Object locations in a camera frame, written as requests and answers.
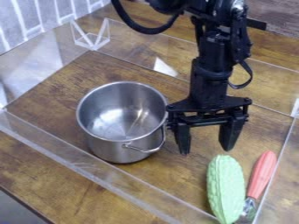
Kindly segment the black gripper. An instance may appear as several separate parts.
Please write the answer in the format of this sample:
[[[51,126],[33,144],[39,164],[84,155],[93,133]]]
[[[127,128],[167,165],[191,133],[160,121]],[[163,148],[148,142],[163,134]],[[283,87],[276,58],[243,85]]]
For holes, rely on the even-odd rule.
[[[219,143],[224,151],[231,151],[248,117],[252,100],[228,96],[228,88],[240,89],[244,84],[229,82],[233,66],[204,66],[191,64],[189,93],[185,99],[167,106],[167,126],[173,130],[175,141],[183,155],[191,152],[191,128],[219,125]]]

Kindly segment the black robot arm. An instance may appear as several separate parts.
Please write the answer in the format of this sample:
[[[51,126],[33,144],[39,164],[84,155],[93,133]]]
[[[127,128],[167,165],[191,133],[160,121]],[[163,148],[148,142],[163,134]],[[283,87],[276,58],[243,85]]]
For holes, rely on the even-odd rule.
[[[219,126],[219,143],[229,151],[248,120],[249,98],[227,95],[229,88],[248,84],[229,82],[233,66],[245,62],[252,43],[247,32],[248,6],[244,0],[147,0],[163,14],[191,14],[199,56],[191,62],[191,85],[185,99],[167,106],[168,127],[179,151],[191,151],[191,128]]]

